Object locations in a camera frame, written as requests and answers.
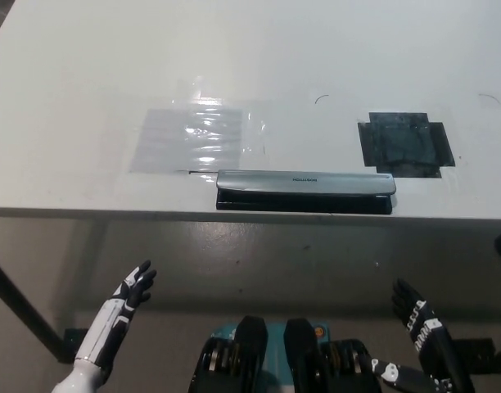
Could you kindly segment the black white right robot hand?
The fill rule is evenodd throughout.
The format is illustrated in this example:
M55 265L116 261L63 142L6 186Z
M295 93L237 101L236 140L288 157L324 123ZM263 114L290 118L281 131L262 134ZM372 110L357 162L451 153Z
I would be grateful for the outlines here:
M395 315L406 328L421 369L372 358L372 373L399 392L473 392L470 373L448 328L427 300L402 278L391 297Z

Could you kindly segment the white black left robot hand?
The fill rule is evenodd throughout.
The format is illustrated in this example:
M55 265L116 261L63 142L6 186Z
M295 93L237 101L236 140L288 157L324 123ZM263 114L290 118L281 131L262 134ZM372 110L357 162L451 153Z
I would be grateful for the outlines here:
M111 370L136 310L151 297L149 290L156 274L151 261L146 260L120 283L98 311L79 347L76 360Z

